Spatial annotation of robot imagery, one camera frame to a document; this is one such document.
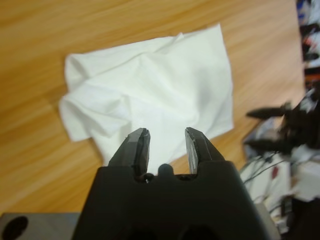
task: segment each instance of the wood grain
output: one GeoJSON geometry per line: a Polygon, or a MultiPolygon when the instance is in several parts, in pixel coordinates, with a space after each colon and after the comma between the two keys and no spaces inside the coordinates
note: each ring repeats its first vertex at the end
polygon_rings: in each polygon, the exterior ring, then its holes
{"type": "MultiPolygon", "coordinates": [[[[0,213],[80,211],[102,163],[92,140],[70,142],[60,120],[67,54],[217,23],[232,67],[235,128],[212,142],[239,168],[241,141],[257,123],[245,113],[297,103],[304,92],[294,0],[2,0],[0,213]]],[[[189,171],[185,157],[172,165],[189,171]]]]}

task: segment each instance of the black hole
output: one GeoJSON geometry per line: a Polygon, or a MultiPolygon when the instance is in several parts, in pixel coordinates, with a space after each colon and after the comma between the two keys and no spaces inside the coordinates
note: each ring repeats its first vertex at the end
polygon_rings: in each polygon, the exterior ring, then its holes
{"type": "Polygon", "coordinates": [[[19,216],[11,220],[3,230],[2,239],[16,240],[27,229],[28,222],[25,216],[19,216]]]}

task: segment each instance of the wire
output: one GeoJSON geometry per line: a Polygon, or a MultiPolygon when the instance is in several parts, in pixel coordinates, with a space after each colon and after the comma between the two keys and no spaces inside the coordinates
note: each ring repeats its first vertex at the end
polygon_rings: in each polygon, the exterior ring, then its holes
{"type": "Polygon", "coordinates": [[[276,165],[278,165],[278,164],[280,164],[280,163],[283,163],[283,162],[284,162],[284,160],[279,161],[279,162],[277,162],[277,163],[275,163],[275,164],[272,164],[271,166],[268,166],[267,168],[263,169],[261,172],[257,173],[256,175],[254,175],[254,176],[252,176],[252,177],[249,177],[249,178],[248,178],[247,180],[245,180],[243,183],[246,184],[247,182],[251,181],[252,179],[258,177],[258,176],[259,176],[260,174],[262,174],[264,171],[266,171],[266,170],[268,170],[268,169],[270,169],[270,168],[272,168],[272,167],[274,167],[274,166],[276,166],[276,165]]]}
{"type": "Polygon", "coordinates": [[[255,161],[254,163],[254,166],[252,167],[252,173],[251,173],[251,176],[248,178],[248,179],[251,179],[254,175],[257,174],[257,172],[262,169],[264,167],[264,165],[270,160],[272,159],[272,157],[276,154],[276,152],[273,152],[270,156],[266,157],[266,158],[263,158],[262,156],[259,156],[257,159],[253,160],[255,161]],[[258,169],[256,169],[256,165],[258,163],[258,161],[260,159],[264,159],[264,162],[258,167],[258,169]]]}
{"type": "Polygon", "coordinates": [[[272,208],[272,209],[269,211],[269,214],[272,214],[272,213],[274,212],[274,210],[276,210],[276,209],[278,209],[278,208],[280,208],[280,207],[281,207],[281,205],[275,206],[274,208],[272,208]]]}

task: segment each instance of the white napkin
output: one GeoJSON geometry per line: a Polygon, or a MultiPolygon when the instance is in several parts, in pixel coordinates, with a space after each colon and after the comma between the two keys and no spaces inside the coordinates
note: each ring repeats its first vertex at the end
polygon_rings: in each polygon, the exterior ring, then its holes
{"type": "Polygon", "coordinates": [[[233,128],[232,76],[220,26],[66,58],[59,105],[73,141],[93,138],[108,165],[127,135],[150,131],[148,172],[187,153],[185,128],[233,128]]]}

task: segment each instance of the table surface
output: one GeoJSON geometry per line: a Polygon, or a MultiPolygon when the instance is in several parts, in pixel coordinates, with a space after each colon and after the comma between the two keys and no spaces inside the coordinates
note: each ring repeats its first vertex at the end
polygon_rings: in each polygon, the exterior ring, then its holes
{"type": "MultiPolygon", "coordinates": [[[[212,140],[237,168],[257,124],[247,111],[298,103],[303,64],[294,0],[3,0],[0,3],[0,213],[74,212],[102,159],[70,142],[59,99],[64,59],[221,24],[234,81],[234,129],[212,140]]],[[[172,163],[188,173],[187,158],[172,163]]]]}

